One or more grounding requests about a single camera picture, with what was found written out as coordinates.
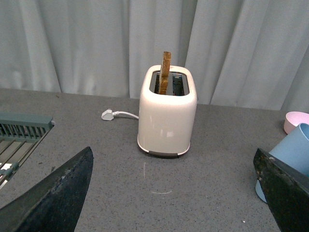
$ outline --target gray dish rack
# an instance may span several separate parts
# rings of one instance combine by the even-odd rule
[[[0,189],[52,129],[52,117],[0,112]]]

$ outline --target countertop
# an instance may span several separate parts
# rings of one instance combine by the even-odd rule
[[[0,111],[56,122],[0,191],[0,207],[90,146],[94,168],[76,232],[280,231],[255,193],[253,158],[285,137],[284,112],[198,104],[189,151],[159,159],[138,147],[138,120],[103,121],[108,108],[138,115],[139,100],[0,89]]]

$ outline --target white cable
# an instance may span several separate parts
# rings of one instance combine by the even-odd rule
[[[115,112],[113,112],[111,109],[108,109],[108,110],[104,111],[104,112],[102,113],[101,118],[102,118],[103,120],[108,120],[108,121],[110,121],[110,120],[113,120],[113,119],[114,119],[114,116],[115,116],[115,115],[119,115],[119,114],[130,115],[130,116],[132,116],[132,117],[134,117],[134,118],[139,119],[139,117],[136,116],[136,115],[134,115],[134,114],[131,114],[131,113],[128,113],[128,112],[123,112],[123,111],[115,111]]]
[[[119,115],[119,114],[130,115],[130,116],[132,116],[132,117],[134,117],[134,118],[139,119],[138,116],[136,116],[136,115],[134,115],[134,114],[131,114],[131,113],[128,113],[128,112],[124,112],[124,111],[115,111],[115,112],[113,112],[112,115]]]

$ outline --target pink bowl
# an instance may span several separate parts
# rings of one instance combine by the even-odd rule
[[[300,123],[309,124],[309,114],[303,112],[288,112],[285,115],[284,131],[289,134]]]

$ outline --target white toaster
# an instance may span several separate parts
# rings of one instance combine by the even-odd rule
[[[170,66],[167,94],[158,94],[160,68],[147,71],[141,88],[137,141],[149,154],[177,157],[190,147],[197,93],[189,70]]]

